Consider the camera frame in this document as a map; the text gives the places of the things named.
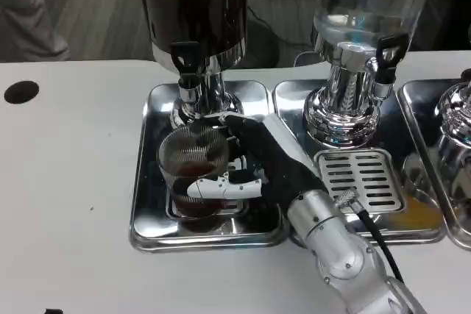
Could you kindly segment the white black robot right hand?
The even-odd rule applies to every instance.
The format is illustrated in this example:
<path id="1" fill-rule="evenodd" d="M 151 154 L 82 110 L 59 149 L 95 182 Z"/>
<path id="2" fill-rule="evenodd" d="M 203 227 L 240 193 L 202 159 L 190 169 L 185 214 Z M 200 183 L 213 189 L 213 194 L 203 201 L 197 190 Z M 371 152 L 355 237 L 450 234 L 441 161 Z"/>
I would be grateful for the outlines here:
<path id="1" fill-rule="evenodd" d="M 306 154 L 292 131 L 275 113 L 250 118 L 233 112 L 206 115 L 197 121 L 207 126 L 223 126 L 234 135 L 263 170 L 264 178 L 232 182 L 223 173 L 212 172 L 198 177 L 187 188 L 187 196 L 198 200 L 238 200 L 264 197 L 284 213 L 300 195 L 312 190 L 328 195 L 317 176 L 312 159 Z"/>

